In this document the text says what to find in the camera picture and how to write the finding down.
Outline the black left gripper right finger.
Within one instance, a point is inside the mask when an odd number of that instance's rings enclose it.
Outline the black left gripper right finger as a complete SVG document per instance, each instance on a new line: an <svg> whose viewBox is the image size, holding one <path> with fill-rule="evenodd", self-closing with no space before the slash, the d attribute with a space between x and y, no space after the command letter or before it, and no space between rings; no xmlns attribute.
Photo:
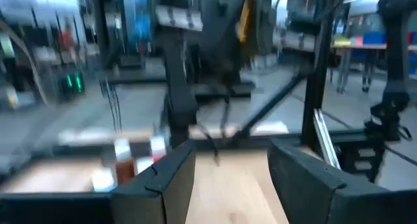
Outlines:
<svg viewBox="0 0 417 224"><path fill-rule="evenodd" d="M354 176L284 145L277 139L267 152L270 177L290 223L377 223L377 208L389 193L365 178Z"/></svg>

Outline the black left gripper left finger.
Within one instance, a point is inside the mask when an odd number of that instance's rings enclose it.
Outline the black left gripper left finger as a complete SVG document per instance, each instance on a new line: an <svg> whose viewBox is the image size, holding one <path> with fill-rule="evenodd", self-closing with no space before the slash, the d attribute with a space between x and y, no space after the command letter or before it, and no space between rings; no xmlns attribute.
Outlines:
<svg viewBox="0 0 417 224"><path fill-rule="evenodd" d="M194 146L185 142L111 192L114 223L185 224L194 174Z"/></svg>

